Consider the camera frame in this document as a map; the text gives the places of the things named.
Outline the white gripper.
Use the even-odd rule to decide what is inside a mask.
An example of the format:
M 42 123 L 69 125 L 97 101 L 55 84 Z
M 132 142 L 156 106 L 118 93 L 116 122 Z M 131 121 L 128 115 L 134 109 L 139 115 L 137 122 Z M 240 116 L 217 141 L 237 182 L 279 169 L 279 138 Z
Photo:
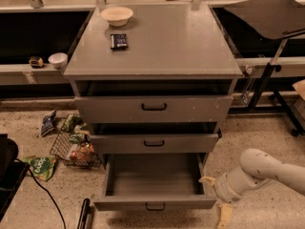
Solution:
M 222 176 L 215 179 L 214 177 L 201 177 L 199 179 L 200 183 L 207 183 L 211 187 L 214 187 L 216 195 L 224 202 L 219 205 L 220 214 L 219 214 L 219 222 L 217 224 L 216 229 L 227 229 L 227 226 L 233 215 L 233 206 L 228 203 L 238 202 L 241 199 L 241 195 L 238 194 L 229 184 L 227 180 L 227 174 L 223 174 Z

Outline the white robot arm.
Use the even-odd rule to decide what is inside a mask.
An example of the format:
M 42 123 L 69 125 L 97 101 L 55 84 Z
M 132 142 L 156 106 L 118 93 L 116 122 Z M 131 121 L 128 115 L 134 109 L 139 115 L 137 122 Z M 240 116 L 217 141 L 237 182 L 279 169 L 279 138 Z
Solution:
M 270 180 L 305 195 L 305 168 L 278 160 L 259 149 L 245 150 L 240 155 L 239 164 L 218 178 L 201 177 L 199 182 L 208 182 L 222 200 L 216 229 L 227 229 L 233 204 L 240 201 L 245 192 L 259 189 Z

